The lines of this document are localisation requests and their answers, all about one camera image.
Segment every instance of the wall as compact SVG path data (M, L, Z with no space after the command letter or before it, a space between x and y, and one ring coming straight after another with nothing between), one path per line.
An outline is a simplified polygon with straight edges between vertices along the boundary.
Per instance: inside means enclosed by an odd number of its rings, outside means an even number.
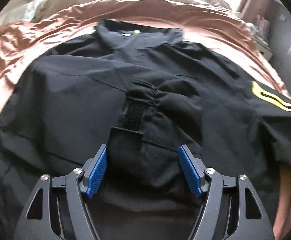
M287 19L280 20L281 15ZM273 52L269 63L278 72L291 94L291 14L280 3L269 0L265 18L270 22L268 42Z

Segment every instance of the shirt collar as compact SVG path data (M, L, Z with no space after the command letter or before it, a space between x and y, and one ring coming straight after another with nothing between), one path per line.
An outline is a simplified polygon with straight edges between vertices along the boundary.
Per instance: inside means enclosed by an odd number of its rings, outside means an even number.
M155 28L115 20L103 19L95 29L103 42L113 49L124 46L133 35L143 38L142 42L134 44L136 49L155 47L163 43L177 44L183 39L182 29Z

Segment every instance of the beige blanket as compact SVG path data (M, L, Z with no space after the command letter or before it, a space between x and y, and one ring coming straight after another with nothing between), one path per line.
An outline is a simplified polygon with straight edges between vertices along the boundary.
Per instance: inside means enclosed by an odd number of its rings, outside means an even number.
M200 42L226 56L259 82L290 97L276 71L256 50L249 29L229 10L167 0L97 0L72 6L37 24L17 22L0 27L0 112L35 58L69 39L94 32L102 18L182 28L185 40ZM290 227L291 170L282 168L276 238Z

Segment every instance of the bed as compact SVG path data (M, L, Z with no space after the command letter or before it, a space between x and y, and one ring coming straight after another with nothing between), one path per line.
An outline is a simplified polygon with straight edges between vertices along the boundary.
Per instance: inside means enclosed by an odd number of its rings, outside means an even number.
M19 3L14 7L25 8L28 18L25 13L20 13L19 18L13 18L9 12L1 16L4 21L0 22L0 112L34 59L60 43L93 33L94 26L103 18L156 28L181 28L184 40L202 43L290 98L276 71L256 50L245 22L225 0L25 1L26 6ZM291 169L282 166L280 178L273 227L276 239L282 239L291 228Z

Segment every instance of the black velcro strip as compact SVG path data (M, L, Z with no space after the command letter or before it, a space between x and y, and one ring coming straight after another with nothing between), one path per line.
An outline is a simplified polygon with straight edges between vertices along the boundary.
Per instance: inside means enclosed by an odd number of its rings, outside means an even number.
M138 101L130 100L122 128L131 131L139 131L144 110L144 104Z

